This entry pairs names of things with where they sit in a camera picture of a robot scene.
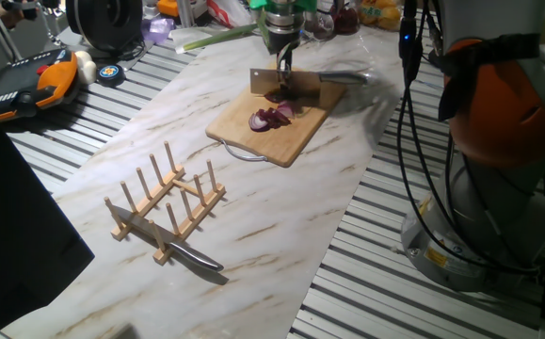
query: metal rail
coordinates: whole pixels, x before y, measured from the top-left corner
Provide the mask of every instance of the metal rail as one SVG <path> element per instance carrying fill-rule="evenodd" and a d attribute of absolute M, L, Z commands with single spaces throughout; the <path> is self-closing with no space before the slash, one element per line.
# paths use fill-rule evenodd
<path fill-rule="evenodd" d="M 154 45 L 115 89 L 82 87 L 69 105 L 3 125 L 49 192 L 56 192 L 200 52 L 177 55 L 174 48 L 172 40 Z"/>

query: red onion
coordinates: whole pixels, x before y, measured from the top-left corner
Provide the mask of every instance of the red onion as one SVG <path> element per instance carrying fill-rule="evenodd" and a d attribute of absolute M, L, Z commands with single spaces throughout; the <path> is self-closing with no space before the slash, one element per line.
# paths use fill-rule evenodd
<path fill-rule="evenodd" d="M 255 132 L 263 132 L 270 128 L 279 128 L 288 124 L 291 124 L 289 118 L 272 107 L 267 110 L 260 109 L 249 118 L 249 127 Z"/>
<path fill-rule="evenodd" d="M 249 127 L 251 127 L 253 132 L 264 132 L 270 129 L 268 122 L 258 117 L 257 114 L 251 114 Z"/>
<path fill-rule="evenodd" d="M 296 100 L 297 97 L 286 89 L 272 89 L 264 95 L 264 97 L 271 103 L 278 104 L 285 100 Z"/>
<path fill-rule="evenodd" d="M 294 118 L 295 117 L 295 112 L 293 111 L 293 108 L 291 107 L 291 103 L 289 103 L 288 101 L 282 101 L 280 104 L 279 104 L 279 108 L 277 108 L 277 110 L 285 117 L 287 118 Z"/>
<path fill-rule="evenodd" d="M 282 113 L 280 113 L 278 109 L 274 110 L 274 117 L 282 125 L 291 124 L 291 121 L 289 120 L 289 118 L 285 117 Z"/>

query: kitchen knife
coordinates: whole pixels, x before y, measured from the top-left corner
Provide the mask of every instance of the kitchen knife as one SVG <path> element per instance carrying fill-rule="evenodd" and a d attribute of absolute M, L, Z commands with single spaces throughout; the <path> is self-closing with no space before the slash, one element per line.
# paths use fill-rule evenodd
<path fill-rule="evenodd" d="M 266 94 L 279 89 L 279 75 L 283 71 L 251 69 L 251 93 Z M 357 72 L 302 72 L 291 71 L 289 90 L 298 97 L 317 97 L 323 82 L 345 85 L 366 85 L 368 75 Z"/>
<path fill-rule="evenodd" d="M 121 221 L 123 221 L 124 223 L 128 225 L 138 228 L 143 233 L 148 234 L 154 238 L 152 226 L 151 224 L 149 224 L 148 220 L 124 208 L 121 208 L 118 206 L 114 206 L 114 207 L 118 213 L 118 216 L 120 216 Z M 224 269 L 224 266 L 217 263 L 214 259 L 199 252 L 198 250 L 188 247 L 186 244 L 183 244 L 184 241 L 179 236 L 173 234 L 172 232 L 156 224 L 155 224 L 155 227 L 159 227 L 159 234 L 161 234 L 161 238 L 163 242 L 172 246 L 184 258 L 192 261 L 193 263 L 203 268 L 213 270 L 214 272 L 219 272 L 222 269 Z"/>

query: knife handle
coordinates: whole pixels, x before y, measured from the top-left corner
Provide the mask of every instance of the knife handle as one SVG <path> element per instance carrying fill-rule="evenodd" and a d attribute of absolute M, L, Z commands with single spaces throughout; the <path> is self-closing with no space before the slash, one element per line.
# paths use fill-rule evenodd
<path fill-rule="evenodd" d="M 345 85 L 366 85 L 368 76 L 356 72 L 320 72 L 321 82 L 332 82 Z"/>
<path fill-rule="evenodd" d="M 181 245 L 175 242 L 170 242 L 169 245 L 172 246 L 175 250 L 177 250 L 178 253 L 180 253 L 184 258 L 190 260 L 191 262 L 203 268 L 213 270 L 214 272 L 219 272 L 222 269 L 224 269 L 224 266 L 222 264 L 219 264 L 214 259 L 199 252 L 198 250 L 189 248 L 188 246 Z"/>

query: marble countertop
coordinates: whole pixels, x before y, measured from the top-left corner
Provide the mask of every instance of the marble countertop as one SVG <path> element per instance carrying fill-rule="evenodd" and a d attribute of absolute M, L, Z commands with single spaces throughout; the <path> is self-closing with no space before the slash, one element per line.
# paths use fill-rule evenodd
<path fill-rule="evenodd" d="M 349 89 L 289 169 L 231 157 L 205 127 L 248 85 L 248 69 L 273 57 L 259 37 L 206 48 L 97 152 L 55 195 L 95 254 L 87 269 L 49 306 L 3 329 L 13 338 L 109 338 L 132 326 L 139 338 L 283 338 L 373 154 L 403 88 L 396 33 L 362 27 L 352 36 L 304 43 L 294 67 L 311 71 L 370 68 L 377 80 Z M 169 170 L 167 140 L 186 180 L 209 186 L 206 159 L 226 186 L 223 200 L 187 243 L 223 264 L 221 274 L 174 254 L 159 266 L 155 248 L 130 234 L 118 242 L 103 197 L 129 209 L 120 181 L 143 197 L 142 167 L 156 183 L 154 153 Z M 148 218 L 170 228 L 172 191 Z"/>

